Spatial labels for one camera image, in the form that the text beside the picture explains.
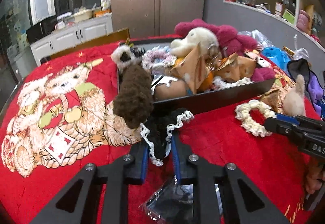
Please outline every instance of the silver bolt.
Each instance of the silver bolt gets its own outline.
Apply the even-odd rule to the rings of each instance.
[[[235,170],[236,168],[237,168],[237,166],[236,166],[234,163],[228,163],[228,164],[227,164],[227,169],[228,169],[228,170],[233,171],[233,170]]]
[[[93,163],[88,163],[88,164],[85,165],[85,169],[87,171],[92,171],[92,170],[95,169],[95,165]]]
[[[131,159],[132,159],[132,155],[130,155],[130,154],[126,154],[123,156],[124,161],[131,161]]]
[[[190,161],[193,161],[193,162],[199,160],[199,157],[196,154],[191,154],[188,158]]]

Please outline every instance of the purple cloth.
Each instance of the purple cloth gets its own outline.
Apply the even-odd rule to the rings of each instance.
[[[322,98],[324,90],[319,84],[317,77],[312,72],[310,72],[310,80],[307,89],[310,95],[310,100],[314,105],[315,111],[320,116],[322,108],[316,105],[316,103]]]

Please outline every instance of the blue plastic bag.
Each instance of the blue plastic bag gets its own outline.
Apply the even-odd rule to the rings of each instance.
[[[261,54],[270,59],[284,72],[288,73],[287,64],[291,59],[285,51],[277,47],[266,47],[263,49]]]

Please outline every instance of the black box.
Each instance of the black box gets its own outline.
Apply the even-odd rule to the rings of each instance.
[[[173,40],[174,38],[146,39],[137,40],[132,43],[139,48],[149,50],[158,45],[170,45]],[[164,115],[178,108],[186,108],[193,114],[211,111],[217,108],[225,107],[243,100],[248,100],[250,98],[262,95],[271,89],[274,81],[275,79],[270,79],[232,88],[224,88],[210,92],[198,93],[196,95],[190,95],[169,100],[155,101],[153,103],[153,114]],[[122,78],[118,72],[118,88],[121,82]]]

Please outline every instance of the white plush toy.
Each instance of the white plush toy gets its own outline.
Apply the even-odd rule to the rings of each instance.
[[[170,44],[170,53],[178,58],[185,57],[198,43],[200,43],[200,50],[204,59],[208,58],[208,48],[211,45],[215,45],[217,48],[219,47],[217,37],[213,32],[204,27],[197,27],[190,30],[184,39],[175,39],[172,41]]]

